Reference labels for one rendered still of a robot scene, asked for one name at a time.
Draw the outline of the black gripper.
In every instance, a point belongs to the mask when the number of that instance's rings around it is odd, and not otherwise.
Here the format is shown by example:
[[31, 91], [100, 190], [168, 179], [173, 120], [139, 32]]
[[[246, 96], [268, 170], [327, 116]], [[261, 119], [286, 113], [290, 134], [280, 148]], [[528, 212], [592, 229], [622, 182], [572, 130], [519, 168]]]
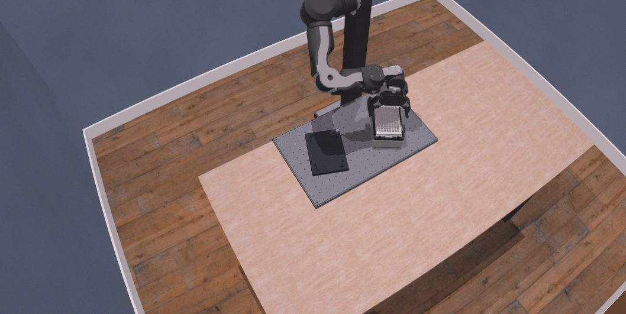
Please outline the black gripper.
[[400, 105], [405, 110], [405, 117], [409, 118], [408, 113], [410, 111], [410, 101], [406, 96], [408, 93], [408, 84], [405, 81], [405, 88], [401, 91], [396, 91], [396, 93], [392, 93], [391, 90], [379, 90], [377, 95], [373, 97], [369, 97], [367, 100], [367, 110], [369, 112], [369, 117], [373, 116], [373, 108], [379, 108], [381, 105]]

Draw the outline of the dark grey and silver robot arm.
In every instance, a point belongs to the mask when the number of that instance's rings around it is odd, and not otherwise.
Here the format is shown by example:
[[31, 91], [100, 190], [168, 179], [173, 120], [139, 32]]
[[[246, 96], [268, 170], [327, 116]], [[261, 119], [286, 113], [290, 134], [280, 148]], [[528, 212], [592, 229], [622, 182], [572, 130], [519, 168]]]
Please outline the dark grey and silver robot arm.
[[339, 73], [328, 64], [328, 56], [334, 50], [332, 17], [355, 15], [360, 3], [361, 0], [304, 0], [301, 6], [300, 16], [307, 26], [311, 76], [319, 92], [350, 95], [366, 91], [373, 95], [379, 90], [396, 93], [405, 87], [404, 70], [398, 65], [369, 64], [358, 69], [341, 69]]

